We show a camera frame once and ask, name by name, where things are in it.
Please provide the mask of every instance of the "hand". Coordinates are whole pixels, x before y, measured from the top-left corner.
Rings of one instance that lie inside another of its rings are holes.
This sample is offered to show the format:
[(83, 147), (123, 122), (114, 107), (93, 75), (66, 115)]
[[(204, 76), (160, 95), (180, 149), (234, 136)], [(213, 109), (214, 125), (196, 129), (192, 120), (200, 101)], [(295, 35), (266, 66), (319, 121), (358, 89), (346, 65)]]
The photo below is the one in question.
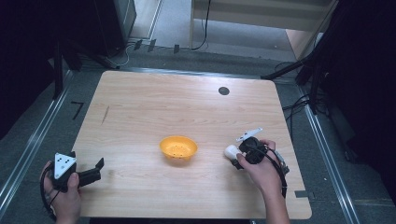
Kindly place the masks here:
[[(275, 150), (275, 142), (265, 139), (260, 141)], [(267, 155), (279, 164), (273, 152), (268, 152)], [(281, 192), (282, 182), (274, 165), (266, 157), (258, 164), (250, 164), (240, 153), (236, 157), (239, 164), (247, 170), (254, 184), (262, 192), (265, 203), (266, 223), (289, 224), (288, 209)]]
[(73, 173), (67, 181), (68, 191), (66, 193), (58, 193), (58, 190), (53, 188), (52, 182), (48, 176), (46, 175), (44, 178), (44, 191), (49, 195), (50, 200), (55, 197), (52, 206), (56, 213), (56, 223), (77, 223), (81, 212), (81, 198), (78, 192), (78, 183), (78, 174)]
[[(260, 141), (269, 148), (273, 150), (276, 149), (275, 142), (266, 139), (262, 139)], [(277, 161), (277, 157), (273, 152), (268, 151), (267, 155), (274, 161)], [(259, 188), (262, 194), (281, 193), (282, 183), (280, 181), (279, 174), (268, 158), (264, 157), (264, 159), (262, 159), (258, 164), (250, 164), (245, 160), (245, 157), (242, 154), (237, 154), (236, 157), (239, 164), (247, 170), (254, 184)]]

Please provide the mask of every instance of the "wooden tabletop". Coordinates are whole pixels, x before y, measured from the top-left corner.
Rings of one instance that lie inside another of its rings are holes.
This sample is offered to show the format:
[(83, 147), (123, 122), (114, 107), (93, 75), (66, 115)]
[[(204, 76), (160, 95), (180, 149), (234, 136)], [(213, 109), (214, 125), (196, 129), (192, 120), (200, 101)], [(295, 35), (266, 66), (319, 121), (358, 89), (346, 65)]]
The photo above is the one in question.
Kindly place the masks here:
[[(228, 95), (219, 93), (226, 87)], [(82, 191), (84, 217), (264, 218), (248, 173), (223, 154), (246, 130), (276, 141), (287, 174), (290, 218), (311, 217), (304, 183), (272, 81), (104, 72), (73, 147), (78, 171), (102, 157), (102, 179)], [(189, 160), (167, 159), (167, 136), (194, 140)]]

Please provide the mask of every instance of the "human hand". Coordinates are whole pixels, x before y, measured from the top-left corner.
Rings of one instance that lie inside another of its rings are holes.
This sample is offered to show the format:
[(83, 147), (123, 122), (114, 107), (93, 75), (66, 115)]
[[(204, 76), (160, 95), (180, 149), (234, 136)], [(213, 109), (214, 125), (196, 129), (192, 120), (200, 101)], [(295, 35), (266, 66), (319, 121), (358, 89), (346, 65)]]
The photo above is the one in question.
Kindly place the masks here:
[[(50, 162), (48, 161), (41, 175), (49, 165)], [(67, 181), (68, 191), (62, 193), (53, 188), (48, 175), (44, 178), (44, 191), (49, 195), (49, 201), (55, 198), (51, 205), (55, 209), (56, 223), (77, 223), (81, 212), (81, 198), (78, 192), (78, 183), (78, 174), (71, 174)]]
[[(276, 149), (276, 143), (274, 141), (262, 139), (260, 142), (273, 150)], [(267, 155), (279, 163), (273, 152), (268, 152)], [(245, 157), (242, 154), (239, 153), (236, 157), (239, 164), (247, 170), (254, 184), (262, 192), (263, 196), (281, 194), (282, 183), (280, 181), (279, 174), (268, 158), (264, 157), (264, 159), (262, 159), (258, 164), (250, 164), (245, 160)]]

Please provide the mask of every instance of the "gray floor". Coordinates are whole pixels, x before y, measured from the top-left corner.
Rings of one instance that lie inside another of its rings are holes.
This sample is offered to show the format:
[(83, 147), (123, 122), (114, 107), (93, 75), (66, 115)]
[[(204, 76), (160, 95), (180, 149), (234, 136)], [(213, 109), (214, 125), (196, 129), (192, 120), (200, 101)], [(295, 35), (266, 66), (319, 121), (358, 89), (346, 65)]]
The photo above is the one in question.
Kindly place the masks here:
[[(274, 41), (279, 46), (282, 46), (278, 44), (280, 42), (285, 46), (288, 43), (284, 35), (280, 35)], [(139, 69), (139, 71), (164, 69), (163, 71), (166, 72), (170, 70), (194, 71), (210, 73), (212, 76), (221, 73), (229, 74), (229, 77), (260, 78), (262, 75), (274, 72), (279, 63), (290, 61), (289, 56), (292, 55), (290, 49), (282, 49), (280, 51), (285, 52), (278, 53), (268, 50), (261, 57), (252, 56), (252, 54), (249, 54), (249, 57), (236, 55), (240, 49), (234, 53), (226, 52), (225, 49), (228, 45), (227, 42), (224, 43), (224, 49), (220, 49), (221, 52), (182, 50), (175, 54), (172, 48), (161, 48), (163, 47), (161, 45), (151, 52), (149, 52), (148, 46), (142, 46), (137, 50), (129, 48), (130, 60), (121, 69)], [(101, 74), (105, 71), (97, 63), (86, 60), (85, 57), (82, 58), (83, 68), (80, 72), (73, 72), (70, 89), (63, 104), (0, 220), (1, 223), (52, 223), (46, 216), (39, 198), (38, 176), (43, 165), (46, 161), (52, 160), (55, 152), (66, 153), (72, 149), (96, 85)], [(120, 54), (111, 60), (124, 63), (127, 57), (125, 54)], [(295, 72), (291, 72), (275, 80), (283, 106), (292, 105), (300, 97), (299, 87), (293, 83), (295, 75)], [(23, 114), (9, 134), (0, 141), (0, 161), (3, 167), (0, 171), (0, 184), (2, 186), (11, 175), (31, 134), (49, 108), (52, 93), (53, 86), (51, 85)], [(84, 103), (76, 119), (73, 117), (78, 107), (71, 104), (72, 101)], [(379, 175), (365, 164), (352, 164), (346, 161), (330, 119), (323, 115), (318, 115), (318, 119), (361, 223), (396, 223), (395, 206), (382, 185)], [(293, 117), (293, 145), (309, 195), (313, 216), (308, 220), (293, 220), (292, 223), (347, 223), (329, 172), (322, 159), (317, 139), (304, 111)], [(255, 220), (255, 222), (263, 223), (264, 221)], [(88, 219), (83, 218), (80, 223), (88, 223)]]
[(130, 37), (143, 39), (151, 38), (162, 1), (163, 0), (134, 0), (137, 13), (134, 21), (134, 29)]
[[(151, 39), (156, 45), (172, 48), (196, 48), (205, 37), (205, 21), (194, 20), (190, 46), (191, 1), (163, 0), (162, 8)], [(295, 61), (284, 29), (208, 21), (203, 52)]]

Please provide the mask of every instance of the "orange bowl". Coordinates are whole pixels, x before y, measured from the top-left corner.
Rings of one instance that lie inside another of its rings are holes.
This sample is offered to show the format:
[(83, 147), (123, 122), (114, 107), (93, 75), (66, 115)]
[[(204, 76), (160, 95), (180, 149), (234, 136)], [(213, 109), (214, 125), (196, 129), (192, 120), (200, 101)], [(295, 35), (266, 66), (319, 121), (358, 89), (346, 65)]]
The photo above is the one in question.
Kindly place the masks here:
[(198, 146), (190, 138), (176, 135), (165, 137), (160, 143), (160, 149), (168, 159), (188, 161), (198, 150)]

